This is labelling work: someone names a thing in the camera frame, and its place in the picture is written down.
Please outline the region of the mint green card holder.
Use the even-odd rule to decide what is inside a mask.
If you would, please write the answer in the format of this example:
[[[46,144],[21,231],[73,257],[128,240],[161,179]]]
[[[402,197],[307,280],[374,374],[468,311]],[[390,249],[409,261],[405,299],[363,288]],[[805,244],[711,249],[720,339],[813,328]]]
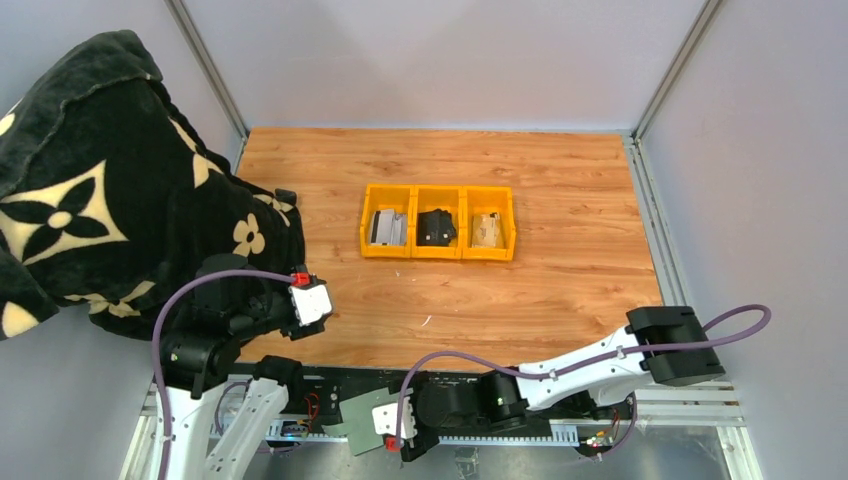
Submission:
[[[382,388],[343,400],[339,404],[340,421],[324,425],[323,432],[330,437],[345,438],[353,456],[384,447],[387,435],[374,432],[371,410],[375,406],[398,402],[398,398],[397,393]]]

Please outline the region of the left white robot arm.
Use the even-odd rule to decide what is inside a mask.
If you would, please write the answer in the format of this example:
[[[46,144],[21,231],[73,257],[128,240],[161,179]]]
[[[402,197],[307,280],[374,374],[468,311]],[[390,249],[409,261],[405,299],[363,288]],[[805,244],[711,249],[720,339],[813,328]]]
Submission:
[[[302,363],[267,355],[253,366],[242,403],[215,448],[208,447],[242,348],[273,331],[291,340],[316,335],[333,312],[326,282],[303,265],[279,274],[237,254],[204,260],[154,325],[158,424],[148,477],[240,479],[281,412],[304,413],[295,431],[310,433],[320,398],[308,389]]]

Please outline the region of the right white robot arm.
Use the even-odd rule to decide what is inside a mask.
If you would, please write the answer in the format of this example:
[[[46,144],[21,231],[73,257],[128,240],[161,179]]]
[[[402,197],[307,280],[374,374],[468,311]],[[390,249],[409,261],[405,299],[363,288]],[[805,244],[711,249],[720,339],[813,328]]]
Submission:
[[[547,360],[502,366],[459,351],[434,352],[406,373],[385,442],[410,462],[427,452],[442,429],[520,426],[571,398],[584,417],[596,417],[650,383],[685,387],[725,373],[717,342],[688,306],[650,306],[627,312],[627,325],[581,349]],[[444,356],[487,367],[469,383],[443,387],[423,367]]]

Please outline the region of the silver card holder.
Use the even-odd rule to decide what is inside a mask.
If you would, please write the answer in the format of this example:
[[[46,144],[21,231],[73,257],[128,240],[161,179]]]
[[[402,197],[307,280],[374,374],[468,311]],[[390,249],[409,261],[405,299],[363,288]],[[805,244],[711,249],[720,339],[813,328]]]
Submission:
[[[373,246],[405,246],[408,238],[408,214],[388,208],[370,215],[367,240]]]

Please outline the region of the black card holder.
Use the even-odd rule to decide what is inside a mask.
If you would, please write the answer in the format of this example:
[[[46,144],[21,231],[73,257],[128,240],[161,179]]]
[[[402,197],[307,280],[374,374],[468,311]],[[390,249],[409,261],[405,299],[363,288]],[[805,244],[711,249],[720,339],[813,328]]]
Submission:
[[[448,247],[457,237],[453,216],[448,210],[434,209],[418,214],[417,246]]]

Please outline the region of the tan card holder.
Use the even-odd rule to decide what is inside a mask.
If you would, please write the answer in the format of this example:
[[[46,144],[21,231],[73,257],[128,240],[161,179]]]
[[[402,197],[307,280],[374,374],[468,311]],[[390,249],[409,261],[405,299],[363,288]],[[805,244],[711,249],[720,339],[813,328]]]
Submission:
[[[482,213],[472,217],[471,247],[482,249],[504,247],[502,221],[498,212]]]

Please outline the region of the yellow three-compartment bin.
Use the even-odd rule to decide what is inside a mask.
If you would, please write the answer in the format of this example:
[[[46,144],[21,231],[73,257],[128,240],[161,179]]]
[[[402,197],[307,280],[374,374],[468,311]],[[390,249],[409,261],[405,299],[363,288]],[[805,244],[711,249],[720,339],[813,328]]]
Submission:
[[[360,252],[367,258],[510,261],[517,229],[503,186],[366,187]]]

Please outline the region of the black floral blanket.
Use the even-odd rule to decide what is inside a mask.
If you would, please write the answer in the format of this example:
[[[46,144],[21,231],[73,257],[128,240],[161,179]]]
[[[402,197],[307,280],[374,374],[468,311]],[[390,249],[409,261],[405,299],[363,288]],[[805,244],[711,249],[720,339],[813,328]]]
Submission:
[[[2,118],[3,339],[85,304],[98,327],[147,340],[217,254],[281,274],[303,264],[295,197],[232,173],[135,32],[77,45]]]

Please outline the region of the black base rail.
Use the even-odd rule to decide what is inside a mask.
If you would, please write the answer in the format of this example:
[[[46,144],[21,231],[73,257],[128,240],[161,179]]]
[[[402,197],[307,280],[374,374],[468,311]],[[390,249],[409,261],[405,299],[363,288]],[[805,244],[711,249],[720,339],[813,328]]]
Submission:
[[[386,388],[398,392],[406,372],[366,368],[305,366],[304,392],[317,415],[313,430],[328,434],[345,419],[340,403]],[[418,372],[407,390],[419,434],[418,442],[447,439],[549,439],[562,441],[555,431],[579,420],[610,421],[612,432],[623,437],[622,420],[630,420],[633,402],[601,406],[586,391],[553,406],[531,411],[518,394],[517,380],[499,372]]]

